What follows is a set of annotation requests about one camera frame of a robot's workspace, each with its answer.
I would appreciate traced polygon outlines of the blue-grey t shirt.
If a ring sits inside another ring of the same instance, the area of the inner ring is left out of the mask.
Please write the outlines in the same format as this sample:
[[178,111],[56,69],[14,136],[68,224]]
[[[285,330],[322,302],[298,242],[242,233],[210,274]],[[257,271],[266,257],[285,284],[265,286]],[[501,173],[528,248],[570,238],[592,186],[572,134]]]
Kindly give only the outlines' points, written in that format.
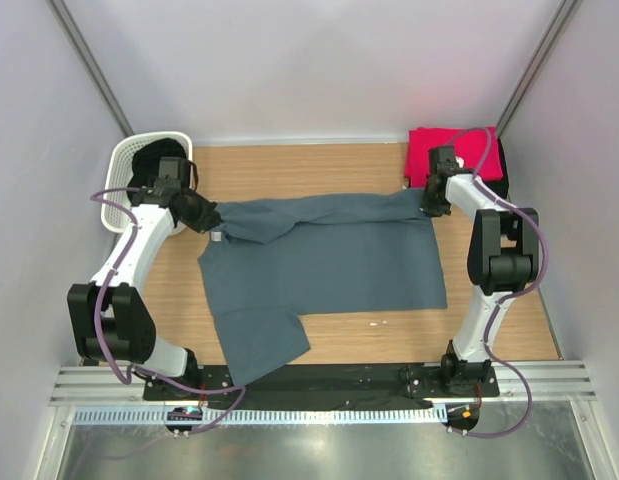
[[310,348],[311,314],[443,309],[443,269],[418,189],[227,202],[199,265],[237,385]]

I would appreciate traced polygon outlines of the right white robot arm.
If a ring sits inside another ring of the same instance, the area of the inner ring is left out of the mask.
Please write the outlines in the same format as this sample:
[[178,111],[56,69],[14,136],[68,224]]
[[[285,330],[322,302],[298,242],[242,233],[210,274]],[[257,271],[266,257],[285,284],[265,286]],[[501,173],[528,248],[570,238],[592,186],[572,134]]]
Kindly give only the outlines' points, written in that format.
[[467,255],[473,285],[470,307],[433,372],[443,394],[464,396],[489,382],[492,346],[504,316],[538,280],[542,246],[538,214],[500,198],[474,171],[460,166],[452,146],[430,149],[429,166],[423,213],[441,217],[457,207],[473,221]]

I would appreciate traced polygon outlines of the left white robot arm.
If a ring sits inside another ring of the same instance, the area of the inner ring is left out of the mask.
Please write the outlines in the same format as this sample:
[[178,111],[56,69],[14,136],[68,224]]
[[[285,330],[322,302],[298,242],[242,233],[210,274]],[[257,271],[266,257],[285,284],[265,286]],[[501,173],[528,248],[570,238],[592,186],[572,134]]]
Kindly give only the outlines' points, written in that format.
[[109,365],[118,380],[133,375],[166,383],[177,398],[193,398],[201,387],[194,353],[162,339],[141,293],[160,247],[178,224],[198,233],[220,223],[217,205],[194,190],[196,166],[186,158],[164,157],[157,177],[133,187],[128,218],[105,264],[87,283],[67,294],[79,356]]

